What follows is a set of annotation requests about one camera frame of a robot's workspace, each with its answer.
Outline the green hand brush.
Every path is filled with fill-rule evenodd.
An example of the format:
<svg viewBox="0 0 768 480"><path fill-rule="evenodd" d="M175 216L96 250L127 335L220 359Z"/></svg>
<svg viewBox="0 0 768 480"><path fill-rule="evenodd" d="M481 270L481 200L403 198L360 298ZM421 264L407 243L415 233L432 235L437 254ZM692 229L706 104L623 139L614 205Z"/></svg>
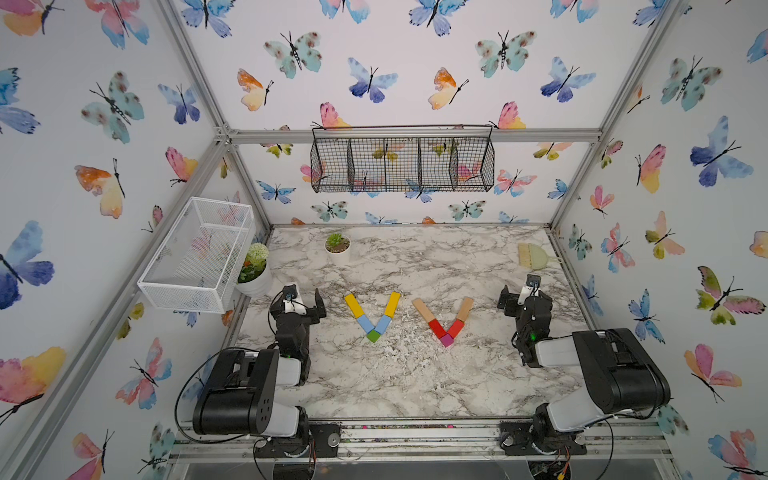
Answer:
<svg viewBox="0 0 768 480"><path fill-rule="evenodd" d="M561 262L556 255L548 254L539 245L525 242L519 243L517 247L519 264L525 269L540 271Z"/></svg>

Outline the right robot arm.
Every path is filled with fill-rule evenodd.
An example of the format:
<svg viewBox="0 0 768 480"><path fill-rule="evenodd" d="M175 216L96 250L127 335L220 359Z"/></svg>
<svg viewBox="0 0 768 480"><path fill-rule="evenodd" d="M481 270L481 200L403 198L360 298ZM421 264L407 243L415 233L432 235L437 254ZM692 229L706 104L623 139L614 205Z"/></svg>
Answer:
<svg viewBox="0 0 768 480"><path fill-rule="evenodd" d="M544 454L583 455L576 437L611 417L646 419L672 398L671 387L632 332L626 328L551 335L553 299L540 291L539 278L518 293L504 287L497 308L515 320L511 345L529 368L577 367L584 385L539 405L523 429L513 424L503 440L513 448Z"/></svg>

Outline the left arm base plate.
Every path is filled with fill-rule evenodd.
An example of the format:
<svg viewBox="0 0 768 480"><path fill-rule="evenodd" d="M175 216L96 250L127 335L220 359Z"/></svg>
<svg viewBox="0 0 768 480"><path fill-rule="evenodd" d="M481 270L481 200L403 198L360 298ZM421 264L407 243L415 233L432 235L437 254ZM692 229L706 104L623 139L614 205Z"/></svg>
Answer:
<svg viewBox="0 0 768 480"><path fill-rule="evenodd" d="M341 443L338 423L299 422L298 431L290 437L259 439L254 446L257 459L335 458Z"/></svg>

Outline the yellow block long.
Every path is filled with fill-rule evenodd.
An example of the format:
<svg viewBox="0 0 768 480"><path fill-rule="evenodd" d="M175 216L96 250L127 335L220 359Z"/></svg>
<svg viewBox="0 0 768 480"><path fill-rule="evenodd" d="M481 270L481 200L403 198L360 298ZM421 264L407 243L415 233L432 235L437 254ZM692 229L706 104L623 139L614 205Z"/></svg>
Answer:
<svg viewBox="0 0 768 480"><path fill-rule="evenodd" d="M385 316L389 318L393 318L395 316L400 298L401 298L401 294L399 292L392 292L390 294L390 297L386 305L385 313L384 313Z"/></svg>
<svg viewBox="0 0 768 480"><path fill-rule="evenodd" d="M355 319L358 319L365 315L362 307L360 306L360 304L358 303L357 299L353 294L346 295L344 297L344 300Z"/></svg>

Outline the aluminium front rail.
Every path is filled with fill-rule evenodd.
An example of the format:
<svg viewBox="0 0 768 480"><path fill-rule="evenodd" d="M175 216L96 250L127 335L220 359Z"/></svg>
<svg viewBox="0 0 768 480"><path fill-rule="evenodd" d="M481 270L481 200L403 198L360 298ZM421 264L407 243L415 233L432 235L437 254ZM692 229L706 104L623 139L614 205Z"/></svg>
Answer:
<svg viewBox="0 0 768 480"><path fill-rule="evenodd" d="M469 460L669 460L671 449L660 428L650 421L615 419L591 426L577 436L586 455L556 454L506 456L499 447L499 424L529 421L522 417L460 419L325 419L338 423L341 443L335 458L321 461L469 461ZM203 443L184 436L171 458L177 463L224 463L254 459L259 437Z"/></svg>

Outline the small potted succulent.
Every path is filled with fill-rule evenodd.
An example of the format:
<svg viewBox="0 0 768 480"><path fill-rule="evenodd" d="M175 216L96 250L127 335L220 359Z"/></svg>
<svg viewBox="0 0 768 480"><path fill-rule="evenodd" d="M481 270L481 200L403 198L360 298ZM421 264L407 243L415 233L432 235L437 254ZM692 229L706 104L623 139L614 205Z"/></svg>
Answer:
<svg viewBox="0 0 768 480"><path fill-rule="evenodd" d="M342 233L333 233L325 241L325 250L335 265L347 265L351 258L351 241Z"/></svg>

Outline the white mesh wall basket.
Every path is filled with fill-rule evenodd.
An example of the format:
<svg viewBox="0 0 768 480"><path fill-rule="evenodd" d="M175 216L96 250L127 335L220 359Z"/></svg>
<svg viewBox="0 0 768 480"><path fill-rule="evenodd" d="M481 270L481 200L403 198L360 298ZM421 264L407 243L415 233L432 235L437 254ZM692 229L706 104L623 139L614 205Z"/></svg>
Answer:
<svg viewBox="0 0 768 480"><path fill-rule="evenodd" d="M137 286L157 309L222 313L255 232L251 206L192 197Z"/></svg>

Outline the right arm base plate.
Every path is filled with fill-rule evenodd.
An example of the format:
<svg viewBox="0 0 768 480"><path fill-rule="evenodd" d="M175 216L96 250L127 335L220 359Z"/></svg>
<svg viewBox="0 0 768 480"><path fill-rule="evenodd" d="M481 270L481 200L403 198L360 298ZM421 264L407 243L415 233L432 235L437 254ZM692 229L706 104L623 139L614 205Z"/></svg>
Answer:
<svg viewBox="0 0 768 480"><path fill-rule="evenodd" d="M587 454L587 447L577 442L579 432L559 432L529 421L502 422L499 431L498 444L506 456Z"/></svg>

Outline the red block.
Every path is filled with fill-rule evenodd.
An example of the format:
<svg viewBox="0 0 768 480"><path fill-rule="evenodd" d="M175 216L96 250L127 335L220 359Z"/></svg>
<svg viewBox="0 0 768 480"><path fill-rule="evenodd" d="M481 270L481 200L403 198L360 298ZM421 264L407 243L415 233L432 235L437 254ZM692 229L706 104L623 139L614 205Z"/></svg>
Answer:
<svg viewBox="0 0 768 480"><path fill-rule="evenodd" d="M438 339L442 339L444 336L447 335L446 330L443 328L443 326L437 319L430 320L428 322L428 326Z"/></svg>
<svg viewBox="0 0 768 480"><path fill-rule="evenodd" d="M450 328L447 331L447 334L450 335L452 338L457 338L458 335L461 333L465 326L465 322L460 319L455 319Z"/></svg>

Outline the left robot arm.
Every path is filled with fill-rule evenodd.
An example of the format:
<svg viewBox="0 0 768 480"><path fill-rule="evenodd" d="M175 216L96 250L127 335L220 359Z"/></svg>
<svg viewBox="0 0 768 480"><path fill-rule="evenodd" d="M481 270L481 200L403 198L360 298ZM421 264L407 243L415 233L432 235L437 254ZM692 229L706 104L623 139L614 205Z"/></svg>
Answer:
<svg viewBox="0 0 768 480"><path fill-rule="evenodd" d="M319 291L313 306L289 284L270 304L274 341L265 349L230 347L215 358L192 413L199 435L251 435L306 441L308 416L299 406L278 403L279 387L306 383L311 369L310 331L327 315Z"/></svg>

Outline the white pot flowering plant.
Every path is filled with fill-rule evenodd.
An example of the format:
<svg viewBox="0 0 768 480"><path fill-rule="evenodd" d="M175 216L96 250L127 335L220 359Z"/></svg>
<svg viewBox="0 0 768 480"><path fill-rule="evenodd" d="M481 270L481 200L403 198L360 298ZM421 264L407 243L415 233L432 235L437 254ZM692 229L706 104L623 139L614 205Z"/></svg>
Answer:
<svg viewBox="0 0 768 480"><path fill-rule="evenodd" d="M272 282L267 246L263 243L252 243L247 250L235 288L243 295L257 298L269 293Z"/></svg>

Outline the natural wood block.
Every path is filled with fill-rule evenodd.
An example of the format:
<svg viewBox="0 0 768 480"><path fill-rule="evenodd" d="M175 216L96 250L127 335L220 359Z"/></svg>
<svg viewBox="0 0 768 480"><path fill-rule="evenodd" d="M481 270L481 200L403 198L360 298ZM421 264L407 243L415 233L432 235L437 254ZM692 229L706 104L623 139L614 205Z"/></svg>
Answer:
<svg viewBox="0 0 768 480"><path fill-rule="evenodd" d="M412 304L414 308L417 310L417 312L419 313L419 315L427 323L430 323L436 319L435 315L431 312L431 310L427 307L427 305L422 299L416 298L412 301Z"/></svg>
<svg viewBox="0 0 768 480"><path fill-rule="evenodd" d="M474 306L474 300L470 297L465 297L460 305L459 311L457 312L456 319L465 323L470 315L470 312Z"/></svg>

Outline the blue block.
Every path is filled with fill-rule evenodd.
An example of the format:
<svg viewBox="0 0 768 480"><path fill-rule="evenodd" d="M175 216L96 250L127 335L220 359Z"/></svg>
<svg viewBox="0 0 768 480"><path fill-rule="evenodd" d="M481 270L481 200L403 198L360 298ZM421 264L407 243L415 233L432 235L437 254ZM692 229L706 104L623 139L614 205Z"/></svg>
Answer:
<svg viewBox="0 0 768 480"><path fill-rule="evenodd" d="M357 318L357 322L360 325L360 327L363 329L365 334L369 334L370 332L375 330L375 325L370 321L370 319L366 315L361 315Z"/></svg>
<svg viewBox="0 0 768 480"><path fill-rule="evenodd" d="M392 321L392 317L388 315L383 315L381 319L378 321L375 331L378 332L380 335L384 335L387 331L387 328L389 327L390 323Z"/></svg>

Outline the magenta small block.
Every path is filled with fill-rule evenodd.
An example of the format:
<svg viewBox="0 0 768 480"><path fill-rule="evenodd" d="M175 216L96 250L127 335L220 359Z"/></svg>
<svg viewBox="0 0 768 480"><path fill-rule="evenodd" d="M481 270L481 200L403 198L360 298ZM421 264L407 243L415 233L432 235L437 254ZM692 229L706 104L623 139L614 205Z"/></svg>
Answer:
<svg viewBox="0 0 768 480"><path fill-rule="evenodd" d="M440 338L440 341L444 347L448 348L454 343L454 338L451 335L446 334Z"/></svg>

